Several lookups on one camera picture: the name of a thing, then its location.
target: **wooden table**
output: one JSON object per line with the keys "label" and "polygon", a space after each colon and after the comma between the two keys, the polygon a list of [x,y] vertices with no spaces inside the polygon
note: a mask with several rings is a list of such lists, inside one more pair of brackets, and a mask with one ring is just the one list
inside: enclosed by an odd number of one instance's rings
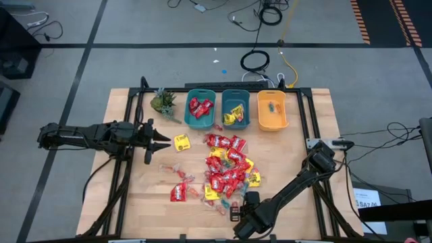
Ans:
{"label": "wooden table", "polygon": [[[123,119],[127,95],[128,89],[111,90],[104,122],[121,121]],[[176,95],[174,112],[175,116],[182,120],[187,93],[178,93]],[[209,147],[203,144],[203,136],[206,132],[191,130],[185,123],[179,125],[167,121],[162,118],[161,114],[154,111],[150,106],[150,100],[153,97],[154,94],[152,93],[144,95],[142,104],[144,121],[148,118],[154,118],[154,128],[170,138],[179,134],[187,134],[192,143],[192,148],[180,153],[176,153],[173,147],[156,152],[150,165],[145,165],[143,162],[144,149],[137,148],[135,150],[121,237],[178,238],[180,234],[187,234],[187,238],[190,239],[232,239],[234,236],[232,228],[235,223],[230,222],[228,216],[221,216],[217,211],[204,206],[199,199],[191,196],[188,197],[187,202],[169,201],[169,193],[179,182],[179,177],[174,173],[159,172],[159,165],[162,163],[168,165],[180,163],[186,173],[195,176],[196,179],[192,186],[199,191],[204,181],[203,171],[207,167],[204,159],[209,154]],[[329,90],[313,89],[313,97],[321,137],[337,138],[340,133]],[[305,98],[304,102],[309,132],[313,134]],[[220,93],[217,94],[215,108],[215,121],[221,124]],[[255,162],[262,176],[261,187],[256,188],[260,192],[261,200],[271,198],[293,180],[300,171],[303,158],[306,157],[302,124],[295,94],[287,93],[286,113],[290,123],[287,128],[279,132],[261,131],[258,127],[257,94],[251,93],[250,125],[247,129],[237,132],[229,130],[223,132],[213,131],[227,137],[235,134],[247,140],[248,148],[245,153],[248,158]],[[132,122],[133,119],[134,114],[131,115],[130,121]],[[337,152],[335,159],[342,159],[342,153]],[[92,170],[95,170],[106,160],[107,154],[97,152]],[[114,162],[111,162],[100,170],[88,185],[86,200],[82,207],[78,225],[78,234],[85,232],[104,209],[108,199],[113,168]],[[360,221],[352,212],[348,202],[344,169],[335,173],[330,182],[336,207],[341,211],[348,223],[358,233],[362,234]],[[354,201],[351,181],[349,181],[349,185],[350,194]],[[240,200],[240,195],[233,197]],[[325,206],[323,208],[327,233],[331,235],[328,211]],[[112,218],[110,232],[114,232],[117,208],[113,210]],[[306,189],[280,211],[273,234],[276,234],[278,239],[320,239],[311,188]]]}

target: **power cord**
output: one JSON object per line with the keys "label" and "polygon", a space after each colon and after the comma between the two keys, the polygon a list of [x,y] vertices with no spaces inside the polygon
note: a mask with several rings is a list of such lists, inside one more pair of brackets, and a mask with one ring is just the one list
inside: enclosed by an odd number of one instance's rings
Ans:
{"label": "power cord", "polygon": [[[60,34],[59,36],[49,36],[46,32],[44,32],[43,34],[38,33],[39,31],[41,31],[42,29],[46,28],[47,26],[50,26],[52,24],[58,24],[60,26]],[[58,22],[57,20],[54,20],[52,22],[49,22],[48,24],[45,24],[44,26],[41,26],[40,28],[38,28],[37,30],[35,30],[32,34],[33,37],[36,36],[44,36],[45,40],[50,41],[51,39],[57,40],[59,38],[61,38],[63,36],[63,26],[61,25],[60,22]]]}

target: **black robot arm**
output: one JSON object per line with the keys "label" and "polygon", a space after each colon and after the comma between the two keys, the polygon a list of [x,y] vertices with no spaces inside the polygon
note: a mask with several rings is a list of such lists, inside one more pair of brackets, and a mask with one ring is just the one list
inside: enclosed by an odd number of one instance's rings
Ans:
{"label": "black robot arm", "polygon": [[153,129],[153,119],[149,119],[139,128],[125,121],[113,121],[106,124],[94,124],[88,127],[60,126],[50,123],[40,129],[39,147],[51,150],[61,145],[78,146],[85,149],[105,151],[110,156],[120,156],[126,147],[137,146],[146,149],[144,162],[149,164],[151,155],[170,144],[157,141],[170,141]]}

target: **concrete floor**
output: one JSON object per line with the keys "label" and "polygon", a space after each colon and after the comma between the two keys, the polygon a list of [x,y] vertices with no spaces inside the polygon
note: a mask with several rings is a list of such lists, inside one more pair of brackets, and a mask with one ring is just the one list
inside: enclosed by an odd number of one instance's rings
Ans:
{"label": "concrete floor", "polygon": [[[217,5],[221,0],[201,0]],[[95,43],[251,43],[255,33],[229,23],[226,14],[247,1],[230,1],[224,7],[199,13],[185,0],[177,9],[166,1],[108,0]],[[38,0],[37,11],[63,24],[64,36],[52,43],[87,43],[101,0]],[[236,15],[247,28],[258,20],[247,9]],[[18,18],[25,24],[33,18]],[[274,43],[283,25],[264,26],[259,42]],[[47,33],[58,31],[54,26]],[[302,0],[294,14],[286,42],[361,43],[349,1]],[[274,80],[283,72],[294,77],[280,59],[270,54],[267,73]],[[187,82],[240,81],[240,58],[245,48],[92,49],[70,112],[68,125],[100,123],[111,88],[138,86],[145,76],[154,87],[181,87]],[[0,171],[0,235],[15,242],[32,199],[47,152],[37,148],[39,128],[58,122],[84,49],[43,49],[33,77],[5,80],[21,92],[3,141]],[[432,63],[432,50],[422,49]],[[384,129],[389,122],[416,126],[432,114],[432,89],[414,51],[403,49],[291,48],[283,53],[300,75],[298,87],[330,88],[341,133]],[[261,63],[259,58],[249,65]],[[351,140],[378,145],[386,133],[359,135]],[[366,150],[353,148],[353,159]],[[81,193],[90,174],[94,152],[58,152],[27,241],[73,237],[80,211]],[[376,151],[354,162],[352,170],[377,185],[411,189],[417,200],[432,198],[432,177],[421,140]]]}

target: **white cable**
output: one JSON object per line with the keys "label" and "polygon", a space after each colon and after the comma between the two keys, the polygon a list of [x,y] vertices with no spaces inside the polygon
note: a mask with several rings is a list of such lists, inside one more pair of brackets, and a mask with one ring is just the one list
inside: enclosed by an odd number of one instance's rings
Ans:
{"label": "white cable", "polygon": [[13,13],[11,15],[12,16],[19,16],[19,17],[26,17],[26,16],[36,15],[36,14],[45,14],[45,18],[43,18],[42,20],[36,21],[36,22],[27,23],[27,27],[40,26],[43,22],[48,20],[49,13],[47,13],[45,11],[39,11],[39,12],[27,13],[27,14],[15,14],[15,13]]}

